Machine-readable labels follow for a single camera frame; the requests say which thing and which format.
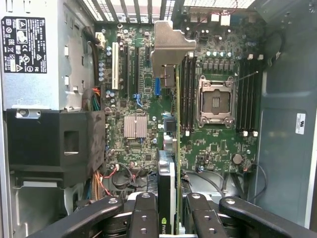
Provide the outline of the green motherboard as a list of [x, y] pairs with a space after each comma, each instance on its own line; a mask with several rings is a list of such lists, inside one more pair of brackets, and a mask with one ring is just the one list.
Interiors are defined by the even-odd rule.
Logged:
[[[187, 40], [194, 40], [196, 46], [185, 57], [190, 57], [189, 86], [189, 132], [186, 129], [186, 69], [184, 75], [184, 130], [180, 132], [181, 168], [183, 170], [214, 171], [218, 173], [248, 172], [256, 160], [258, 131], [253, 131], [254, 84], [251, 131], [237, 131], [238, 86], [235, 82], [235, 123], [231, 129], [223, 125], [197, 123], [197, 86], [201, 75], [211, 80], [239, 78], [239, 61], [249, 62], [249, 74], [255, 72], [255, 60], [264, 62], [262, 54], [265, 22], [241, 1], [233, 0], [229, 8], [218, 6], [185, 6], [178, 13], [166, 14], [160, 20], [172, 21], [175, 30], [181, 30]], [[110, 170], [123, 172], [129, 169], [133, 174], [151, 169], [157, 159], [157, 151], [163, 144], [163, 119], [171, 112], [171, 91], [161, 88], [160, 96], [155, 96], [155, 77], [152, 57], [146, 61], [145, 47], [154, 50], [154, 20], [144, 23], [132, 21], [104, 23], [97, 25], [106, 39], [105, 49], [99, 54], [99, 85], [95, 89], [94, 107], [106, 115], [105, 162]], [[119, 44], [119, 89], [112, 89], [112, 43]], [[124, 47], [129, 47], [128, 98], [124, 97]], [[139, 94], [135, 94], [134, 62], [135, 47], [140, 48]], [[195, 73], [195, 117], [194, 132], [191, 132], [192, 119], [192, 59], [196, 60]], [[146, 138], [125, 138], [124, 117], [147, 116]], [[240, 165], [232, 162], [232, 156], [239, 153], [244, 161]]]

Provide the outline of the black plastic shroud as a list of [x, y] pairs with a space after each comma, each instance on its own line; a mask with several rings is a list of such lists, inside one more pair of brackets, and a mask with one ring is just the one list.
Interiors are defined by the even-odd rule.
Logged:
[[9, 170], [15, 186], [85, 182], [104, 162], [106, 117], [101, 111], [8, 110]]

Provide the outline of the black long expansion slot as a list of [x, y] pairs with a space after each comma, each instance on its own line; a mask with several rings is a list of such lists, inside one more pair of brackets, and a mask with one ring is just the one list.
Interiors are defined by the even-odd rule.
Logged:
[[128, 98], [128, 81], [129, 81], [129, 47], [124, 47], [124, 55], [123, 55], [123, 69], [124, 69], [124, 97]]
[[140, 48], [135, 47], [135, 62], [134, 62], [134, 85], [135, 94], [139, 94], [139, 70], [140, 70]]

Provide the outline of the black open pc case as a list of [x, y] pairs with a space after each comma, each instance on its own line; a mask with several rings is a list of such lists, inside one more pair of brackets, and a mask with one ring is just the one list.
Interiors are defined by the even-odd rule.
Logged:
[[[80, 0], [93, 22], [84, 34], [91, 42], [94, 85], [84, 92], [80, 110], [59, 111], [104, 113], [93, 104], [100, 83], [98, 24], [157, 22], [185, 6], [229, 8], [232, 1]], [[248, 172], [198, 173], [181, 168], [181, 175], [187, 174], [192, 191], [215, 203], [238, 197], [317, 232], [317, 0], [237, 1], [265, 22], [256, 160]], [[157, 159], [150, 170], [133, 174], [129, 169], [110, 170], [104, 156], [92, 176], [74, 186], [32, 181], [15, 186], [9, 170], [6, 111], [0, 79], [0, 238], [27, 238], [109, 196], [126, 202], [131, 194], [146, 190], [149, 174], [158, 174]], [[195, 238], [181, 223], [182, 198], [179, 233], [172, 237], [158, 233], [158, 238]]]

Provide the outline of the white pci expansion slot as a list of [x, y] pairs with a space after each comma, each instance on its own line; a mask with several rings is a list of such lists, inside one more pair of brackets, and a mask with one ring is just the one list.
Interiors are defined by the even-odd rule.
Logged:
[[112, 89], [119, 89], [119, 44], [112, 43]]

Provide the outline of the metal cpu socket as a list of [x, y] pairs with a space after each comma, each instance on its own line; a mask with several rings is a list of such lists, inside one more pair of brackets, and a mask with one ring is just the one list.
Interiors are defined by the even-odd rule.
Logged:
[[211, 80], [201, 75], [197, 86], [197, 123], [223, 125], [231, 129], [235, 123], [236, 88], [234, 77], [226, 80]]

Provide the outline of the silver finned heat sink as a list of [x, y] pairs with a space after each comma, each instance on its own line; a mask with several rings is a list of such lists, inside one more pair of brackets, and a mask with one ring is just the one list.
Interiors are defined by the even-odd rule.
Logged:
[[124, 137], [125, 138], [146, 138], [147, 137], [147, 116], [125, 116]]

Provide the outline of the white power connector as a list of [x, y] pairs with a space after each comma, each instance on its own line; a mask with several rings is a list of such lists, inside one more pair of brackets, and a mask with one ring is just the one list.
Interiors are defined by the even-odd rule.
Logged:
[[106, 44], [106, 39], [105, 39], [104, 34], [102, 32], [96, 32], [95, 33], [95, 37], [98, 40], [97, 46], [100, 49], [104, 50], [105, 49], [105, 44]]

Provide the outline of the thin metal locking lever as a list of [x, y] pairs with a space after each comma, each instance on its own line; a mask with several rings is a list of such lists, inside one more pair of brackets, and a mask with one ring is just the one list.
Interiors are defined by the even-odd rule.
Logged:
[[243, 77], [241, 77], [241, 78], [239, 78], [239, 79], [234, 80], [234, 82], [238, 82], [238, 81], [244, 80], [244, 79], [249, 78], [249, 77], [251, 77], [251, 76], [253, 76], [253, 75], [255, 75], [255, 74], [258, 74], [258, 73], [259, 73], [259, 71], [255, 71], [255, 72], [253, 72], [253, 73], [250, 73], [250, 74], [245, 75], [245, 76], [243, 76]]

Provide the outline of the silver power supply unit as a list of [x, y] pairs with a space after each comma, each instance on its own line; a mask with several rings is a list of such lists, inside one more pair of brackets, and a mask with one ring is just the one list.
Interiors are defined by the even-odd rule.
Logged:
[[80, 0], [0, 0], [3, 109], [78, 111], [94, 85]]

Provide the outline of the black ram slot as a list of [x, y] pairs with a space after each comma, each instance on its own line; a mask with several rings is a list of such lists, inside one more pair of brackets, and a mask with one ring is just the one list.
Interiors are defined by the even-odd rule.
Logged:
[[252, 104], [253, 104], [253, 76], [249, 77], [249, 103], [248, 103], [248, 130], [251, 131], [252, 125]]
[[180, 71], [180, 122], [181, 122], [181, 131], [184, 130], [184, 75], [185, 75], [185, 68], [186, 68], [186, 57], [181, 62], [181, 71]]
[[196, 60], [197, 57], [193, 56], [192, 59], [192, 73], [191, 73], [191, 78], [192, 78], [192, 119], [191, 119], [191, 132], [194, 132], [194, 117], [195, 117], [195, 73], [196, 73]]
[[242, 74], [244, 72], [243, 70], [244, 62], [243, 60], [239, 61], [239, 81], [237, 82], [238, 86], [238, 102], [237, 102], [237, 123], [236, 123], [236, 130], [240, 131], [241, 129], [241, 113], [242, 113], [242, 94], [243, 94], [243, 83], [241, 82]]
[[190, 132], [189, 132], [189, 119], [188, 119], [188, 116], [189, 116], [189, 109], [188, 109], [188, 105], [189, 105], [189, 86], [190, 86], [190, 57], [187, 56], [187, 69], [186, 69], [186, 79], [187, 79], [187, 83], [186, 83], [186, 129], [185, 129], [185, 136], [188, 137], [190, 135]]
[[240, 68], [241, 81], [239, 84], [239, 99], [240, 99], [240, 129], [242, 131], [247, 131], [247, 107], [248, 107], [248, 94], [249, 94], [249, 62], [247, 60], [241, 63]]
[[258, 130], [258, 119], [259, 119], [259, 87], [261, 81], [261, 63], [255, 60], [255, 71], [257, 72], [254, 76], [254, 119], [253, 119], [253, 131]]

